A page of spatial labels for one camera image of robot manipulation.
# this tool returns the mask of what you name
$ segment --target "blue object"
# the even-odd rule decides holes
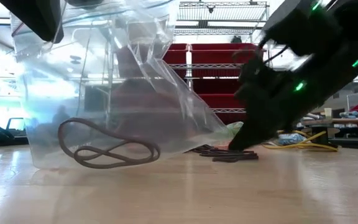
[[[298,144],[306,140],[306,138],[300,134],[281,134],[278,136],[278,143],[282,146],[289,146],[292,144]]]

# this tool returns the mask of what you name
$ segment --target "yellow cable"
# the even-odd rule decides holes
[[[297,144],[292,144],[292,145],[288,145],[288,146],[269,146],[269,145],[262,145],[263,147],[267,148],[267,149],[292,149],[292,148],[304,148],[304,147],[319,147],[322,148],[322,150],[330,150],[330,151],[334,151],[337,152],[338,149],[332,146],[326,146],[323,144],[315,144],[315,143],[307,143],[310,142],[324,134],[326,134],[326,131],[321,131],[318,134],[315,134],[314,136],[310,137],[309,135],[307,135],[306,133],[303,133],[301,131],[294,131],[294,133],[298,133],[301,134],[303,136],[305,136],[307,139],[303,140],[302,142],[299,142]]]

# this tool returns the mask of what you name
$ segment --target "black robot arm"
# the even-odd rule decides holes
[[[94,9],[104,0],[65,0],[84,10]],[[59,43],[63,39],[61,0],[0,0],[0,3],[18,17],[42,40]]]
[[[235,97],[247,105],[244,125],[229,145],[243,151],[290,129],[358,76],[358,0],[286,0],[264,27],[268,41],[309,55],[296,70],[269,68],[255,54],[242,66]]]

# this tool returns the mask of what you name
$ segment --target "plastic bag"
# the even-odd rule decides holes
[[[232,137],[162,60],[178,1],[115,1],[63,15],[64,39],[14,37],[34,165],[136,166]]]

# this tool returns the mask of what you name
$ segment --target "desk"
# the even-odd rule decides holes
[[[189,152],[117,171],[37,170],[0,148],[0,224],[358,223],[358,150],[211,162]]]

